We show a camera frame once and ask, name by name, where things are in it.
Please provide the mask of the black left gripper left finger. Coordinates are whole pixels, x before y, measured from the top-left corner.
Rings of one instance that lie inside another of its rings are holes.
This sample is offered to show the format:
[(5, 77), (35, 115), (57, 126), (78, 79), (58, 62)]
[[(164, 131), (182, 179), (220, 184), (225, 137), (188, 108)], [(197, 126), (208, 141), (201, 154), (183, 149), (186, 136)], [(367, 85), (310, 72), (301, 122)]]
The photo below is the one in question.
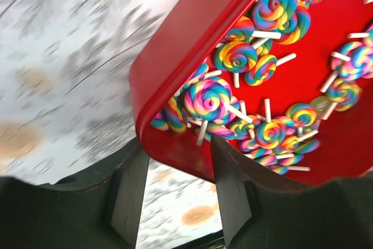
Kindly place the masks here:
[(135, 248), (149, 157), (137, 139), (59, 180), (1, 178), (2, 248)]

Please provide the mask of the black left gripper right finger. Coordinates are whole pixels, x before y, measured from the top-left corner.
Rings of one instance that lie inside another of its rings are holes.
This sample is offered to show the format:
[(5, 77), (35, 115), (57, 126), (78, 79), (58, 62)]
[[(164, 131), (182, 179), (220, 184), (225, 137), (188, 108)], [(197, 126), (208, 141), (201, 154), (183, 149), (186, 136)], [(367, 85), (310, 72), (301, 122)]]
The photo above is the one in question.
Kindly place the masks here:
[(314, 187), (271, 171), (219, 136), (211, 154), (227, 248), (372, 247), (372, 177)]

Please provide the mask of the red tin of swirl lollipops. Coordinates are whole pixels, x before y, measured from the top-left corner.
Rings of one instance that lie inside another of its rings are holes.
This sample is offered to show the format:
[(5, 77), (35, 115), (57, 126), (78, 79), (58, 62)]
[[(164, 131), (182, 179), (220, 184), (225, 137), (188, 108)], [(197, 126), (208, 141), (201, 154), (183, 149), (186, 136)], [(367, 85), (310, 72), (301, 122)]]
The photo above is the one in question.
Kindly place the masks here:
[[(155, 160), (213, 181), (210, 145), (196, 146), (196, 134), (161, 132), (150, 122), (200, 62), (209, 59), (213, 44), (254, 0), (179, 0), (133, 63), (129, 74), (135, 129)], [(331, 74), (330, 53), (346, 42), (348, 33), (372, 21), (372, 5), (363, 0), (323, 0), (309, 8), (311, 27), (292, 45), (275, 45), (273, 53), (296, 58), (280, 66), (260, 86), (242, 83), (234, 94), (251, 114), (263, 114), (270, 99), (272, 114), (284, 114), (295, 103), (320, 94)], [(321, 146), (306, 155), (309, 172), (289, 172), (292, 179), (317, 185), (333, 177), (359, 176), (372, 167), (372, 80), (360, 79), (362, 95), (351, 109), (333, 113), (321, 123)]]

